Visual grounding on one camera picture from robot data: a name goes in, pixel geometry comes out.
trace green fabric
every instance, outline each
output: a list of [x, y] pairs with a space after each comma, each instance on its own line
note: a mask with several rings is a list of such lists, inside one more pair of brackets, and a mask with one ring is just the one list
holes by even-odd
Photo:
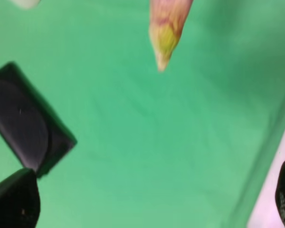
[[[15, 61], [78, 140], [38, 228], [243, 228], [285, 128], [285, 0], [196, 0], [165, 73], [148, 0], [0, 0]], [[0, 181], [20, 169], [0, 137]]]

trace green backdrop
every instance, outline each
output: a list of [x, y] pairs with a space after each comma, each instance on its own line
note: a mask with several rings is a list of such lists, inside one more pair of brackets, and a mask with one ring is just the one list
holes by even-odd
[[[148, 0], [0, 0], [15, 61], [78, 145], [38, 228], [243, 228], [285, 128], [285, 0], [195, 0], [163, 74]], [[21, 165], [0, 137], [0, 181]]]

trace white object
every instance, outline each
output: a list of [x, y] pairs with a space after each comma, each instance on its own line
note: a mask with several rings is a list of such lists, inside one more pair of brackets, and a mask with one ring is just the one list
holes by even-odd
[[10, 1], [14, 2], [17, 6], [25, 10], [28, 10], [28, 9], [31, 9], [37, 6], [40, 2], [40, 0], [10, 0]]
[[284, 161], [285, 132], [249, 218], [247, 228], [285, 228], [278, 214], [275, 201], [276, 185]]

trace green screen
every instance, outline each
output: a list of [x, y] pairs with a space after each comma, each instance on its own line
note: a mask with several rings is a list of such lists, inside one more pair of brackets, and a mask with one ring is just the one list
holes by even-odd
[[[15, 61], [78, 140], [38, 228], [244, 228], [285, 128], [285, 0], [195, 0], [166, 71], [148, 0], [0, 0]], [[0, 181], [21, 168], [0, 136]]]

